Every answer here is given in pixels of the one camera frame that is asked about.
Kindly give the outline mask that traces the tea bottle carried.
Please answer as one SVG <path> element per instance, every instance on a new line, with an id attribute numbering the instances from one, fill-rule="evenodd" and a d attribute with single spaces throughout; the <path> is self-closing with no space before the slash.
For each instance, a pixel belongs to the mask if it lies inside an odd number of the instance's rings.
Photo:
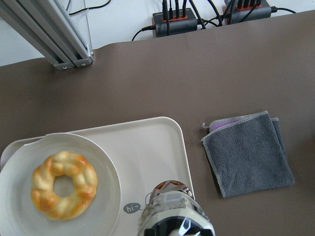
<path id="1" fill-rule="evenodd" d="M 139 236 L 214 236 L 215 230 L 193 192 L 168 180 L 157 185 L 139 219 Z"/>

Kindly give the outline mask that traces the cream rabbit tray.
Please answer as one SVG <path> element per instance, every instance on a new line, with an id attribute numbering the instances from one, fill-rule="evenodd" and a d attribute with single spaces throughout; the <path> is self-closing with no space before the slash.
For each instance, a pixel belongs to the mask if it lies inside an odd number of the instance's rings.
<path id="1" fill-rule="evenodd" d="M 116 168 L 121 206 L 110 236 L 137 234 L 145 197 L 159 183 L 178 180 L 192 187 L 182 130 L 170 118 L 149 118 L 67 134 L 79 135 L 97 144 Z M 11 143 L 1 156 L 1 171 L 19 148 L 45 136 Z"/>

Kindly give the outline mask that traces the black USB hub left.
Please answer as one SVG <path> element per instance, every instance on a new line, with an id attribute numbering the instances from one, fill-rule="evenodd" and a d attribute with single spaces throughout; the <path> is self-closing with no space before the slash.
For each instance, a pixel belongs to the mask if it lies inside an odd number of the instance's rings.
<path id="1" fill-rule="evenodd" d="M 173 18 L 169 20 L 169 35 L 181 34 L 197 30 L 197 18 L 191 8 L 186 9 L 186 16 L 179 10 L 179 18 L 176 18 L 176 11 L 173 10 Z M 156 26 L 156 37 L 167 36 L 167 22 L 163 19 L 163 13 L 153 13 L 153 24 Z"/>

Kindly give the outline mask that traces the black usb hub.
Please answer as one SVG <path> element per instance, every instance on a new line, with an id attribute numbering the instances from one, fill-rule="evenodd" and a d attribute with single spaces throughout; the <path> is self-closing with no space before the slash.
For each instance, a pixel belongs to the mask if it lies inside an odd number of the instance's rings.
<path id="1" fill-rule="evenodd" d="M 221 15 L 228 25 L 269 18 L 271 6 L 266 0 L 225 0 L 226 8 Z"/>
<path id="2" fill-rule="evenodd" d="M 181 34 L 197 30 L 197 18 L 191 8 L 186 9 L 186 16 L 179 10 L 179 18 L 176 18 L 176 11 L 173 10 L 173 18 L 169 20 L 169 35 Z M 153 13 L 153 24 L 156 26 L 156 37 L 167 36 L 167 22 L 163 19 L 163 13 Z"/>

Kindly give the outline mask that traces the glazed twisted donut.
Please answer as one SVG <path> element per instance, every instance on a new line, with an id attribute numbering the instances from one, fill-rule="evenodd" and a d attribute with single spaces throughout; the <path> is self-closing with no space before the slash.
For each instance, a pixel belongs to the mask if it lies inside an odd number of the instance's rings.
<path id="1" fill-rule="evenodd" d="M 31 200 L 48 219 L 71 220 L 90 206 L 97 185 L 97 173 L 83 155 L 60 151 L 33 171 Z"/>

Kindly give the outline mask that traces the grey folded cloth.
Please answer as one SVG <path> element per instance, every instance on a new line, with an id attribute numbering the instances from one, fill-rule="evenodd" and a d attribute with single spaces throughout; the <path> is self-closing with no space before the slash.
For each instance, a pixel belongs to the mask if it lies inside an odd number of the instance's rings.
<path id="1" fill-rule="evenodd" d="M 290 186 L 278 118 L 267 111 L 215 120 L 202 144 L 224 198 Z"/>

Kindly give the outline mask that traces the black USB hub right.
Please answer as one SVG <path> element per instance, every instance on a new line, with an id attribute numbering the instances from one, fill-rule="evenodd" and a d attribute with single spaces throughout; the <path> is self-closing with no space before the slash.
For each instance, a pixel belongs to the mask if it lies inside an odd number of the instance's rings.
<path id="1" fill-rule="evenodd" d="M 226 8 L 221 15 L 228 25 L 269 18 L 271 6 L 266 0 L 225 0 Z"/>

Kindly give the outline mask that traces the white round plate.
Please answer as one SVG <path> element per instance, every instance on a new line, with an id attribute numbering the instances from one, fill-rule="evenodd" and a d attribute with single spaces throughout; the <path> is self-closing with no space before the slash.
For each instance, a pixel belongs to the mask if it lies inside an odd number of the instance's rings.
<path id="1" fill-rule="evenodd" d="M 87 210 L 71 220 L 50 220 L 31 201 L 32 173 L 49 155 L 71 151 L 87 158 L 98 175 L 96 196 Z M 0 173 L 2 236 L 109 236 L 121 206 L 119 177 L 111 159 L 97 144 L 75 134 L 49 134 L 25 144 Z"/>

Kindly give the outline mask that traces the aluminium frame post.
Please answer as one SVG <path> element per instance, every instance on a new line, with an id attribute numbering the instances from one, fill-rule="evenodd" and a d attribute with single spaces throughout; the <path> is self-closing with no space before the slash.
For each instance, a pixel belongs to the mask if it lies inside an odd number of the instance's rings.
<path id="1" fill-rule="evenodd" d="M 0 16 L 57 70 L 92 65 L 91 45 L 57 0 L 2 0 Z"/>

